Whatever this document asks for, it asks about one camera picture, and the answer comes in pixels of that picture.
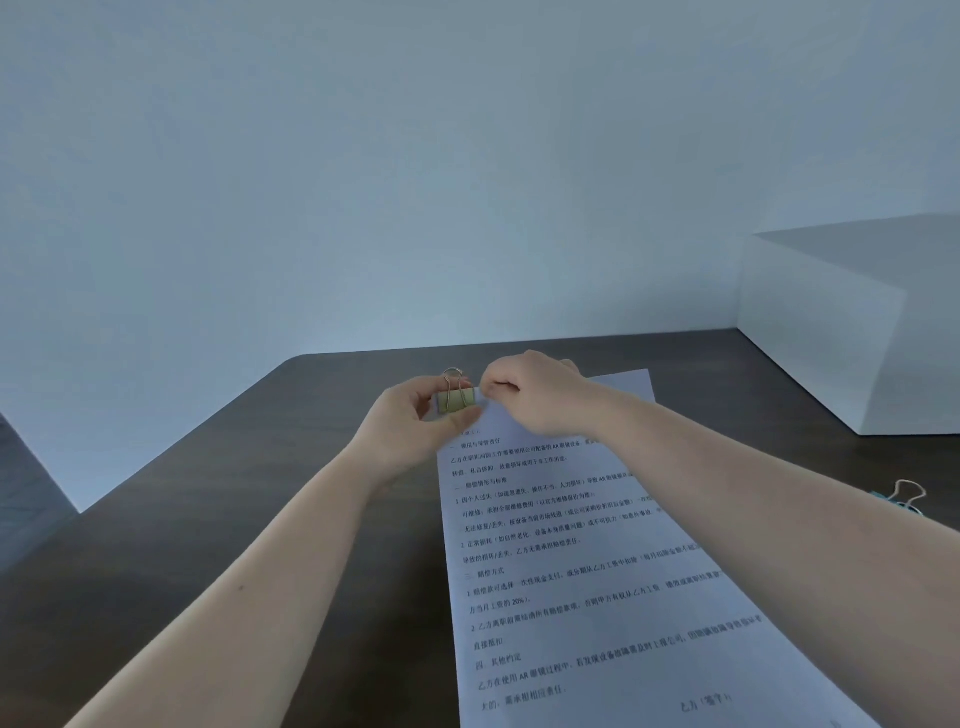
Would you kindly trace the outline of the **white box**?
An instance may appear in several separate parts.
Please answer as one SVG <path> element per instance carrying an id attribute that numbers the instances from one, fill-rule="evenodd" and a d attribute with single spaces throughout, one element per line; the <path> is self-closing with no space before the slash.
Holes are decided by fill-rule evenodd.
<path id="1" fill-rule="evenodd" d="M 737 326 L 858 435 L 960 434 L 960 213 L 755 234 Z"/>

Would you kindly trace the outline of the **person's right hand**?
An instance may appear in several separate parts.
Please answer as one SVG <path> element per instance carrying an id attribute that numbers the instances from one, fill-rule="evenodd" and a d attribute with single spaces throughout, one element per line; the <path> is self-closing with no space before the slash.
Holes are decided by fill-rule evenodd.
<path id="1" fill-rule="evenodd" d="M 482 378 L 511 382 L 521 393 L 515 401 L 494 401 L 527 431 L 543 436 L 590 435 L 603 387 L 582 376 L 569 359 L 538 350 L 490 363 Z"/>

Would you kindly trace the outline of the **teal binder clip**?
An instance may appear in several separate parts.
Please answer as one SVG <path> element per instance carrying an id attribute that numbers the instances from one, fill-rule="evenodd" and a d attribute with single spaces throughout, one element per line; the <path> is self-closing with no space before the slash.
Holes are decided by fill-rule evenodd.
<path id="1" fill-rule="evenodd" d="M 924 512 L 917 506 L 917 503 L 926 499 L 929 492 L 918 482 L 908 479 L 898 479 L 895 480 L 891 493 L 870 491 L 870 494 L 885 503 L 893 504 L 921 517 L 925 516 Z"/>

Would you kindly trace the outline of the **person's right forearm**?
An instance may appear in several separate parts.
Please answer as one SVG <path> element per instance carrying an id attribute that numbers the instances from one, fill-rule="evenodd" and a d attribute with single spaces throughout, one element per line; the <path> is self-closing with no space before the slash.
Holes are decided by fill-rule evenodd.
<path id="1" fill-rule="evenodd" d="M 960 728 L 960 531 L 588 383 L 582 432 L 884 728 Z"/>

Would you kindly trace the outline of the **printed white paper sheets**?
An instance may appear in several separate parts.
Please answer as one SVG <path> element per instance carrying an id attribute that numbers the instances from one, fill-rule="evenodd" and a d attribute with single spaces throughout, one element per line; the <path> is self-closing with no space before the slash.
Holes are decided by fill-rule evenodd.
<path id="1" fill-rule="evenodd" d="M 594 440 L 438 452 L 461 728 L 880 728 Z"/>

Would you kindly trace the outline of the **person's left forearm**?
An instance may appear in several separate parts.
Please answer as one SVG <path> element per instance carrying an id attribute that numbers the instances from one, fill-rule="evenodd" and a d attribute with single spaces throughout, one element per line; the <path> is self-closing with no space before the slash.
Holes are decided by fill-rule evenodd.
<path id="1" fill-rule="evenodd" d="M 281 728 L 367 506 L 422 460 L 349 445 L 64 728 Z"/>

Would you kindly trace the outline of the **beige binder clip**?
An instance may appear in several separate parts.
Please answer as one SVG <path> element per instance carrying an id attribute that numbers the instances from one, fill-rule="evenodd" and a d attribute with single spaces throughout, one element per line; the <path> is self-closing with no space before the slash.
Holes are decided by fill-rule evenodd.
<path id="1" fill-rule="evenodd" d="M 454 373 L 464 374 L 461 369 L 453 367 L 447 368 L 443 371 L 443 374 L 444 373 L 450 375 L 453 375 Z M 475 387 L 468 391 L 461 391 L 459 394 L 466 394 L 466 399 L 461 400 L 460 398 L 455 397 L 452 401 L 450 401 L 447 394 L 436 394 L 434 396 L 434 402 L 437 414 L 440 416 L 445 416 L 477 405 L 477 393 Z"/>

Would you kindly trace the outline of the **person's left hand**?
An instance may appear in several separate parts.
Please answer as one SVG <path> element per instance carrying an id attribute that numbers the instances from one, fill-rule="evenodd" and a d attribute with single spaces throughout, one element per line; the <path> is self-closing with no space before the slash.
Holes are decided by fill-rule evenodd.
<path id="1" fill-rule="evenodd" d="M 371 477 L 392 480 L 437 455 L 475 425 L 480 405 L 429 419 L 430 400 L 417 399 L 417 378 L 396 384 L 378 396 L 345 451 Z"/>

